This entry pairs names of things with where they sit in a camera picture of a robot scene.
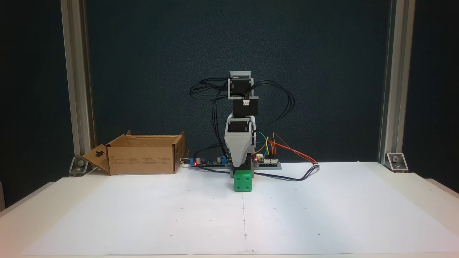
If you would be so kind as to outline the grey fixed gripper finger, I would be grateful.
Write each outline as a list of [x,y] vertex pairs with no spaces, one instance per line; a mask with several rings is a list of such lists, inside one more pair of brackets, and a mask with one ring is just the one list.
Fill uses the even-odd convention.
[[231,153],[234,167],[238,168],[246,161],[252,140],[252,134],[225,134],[225,144]]

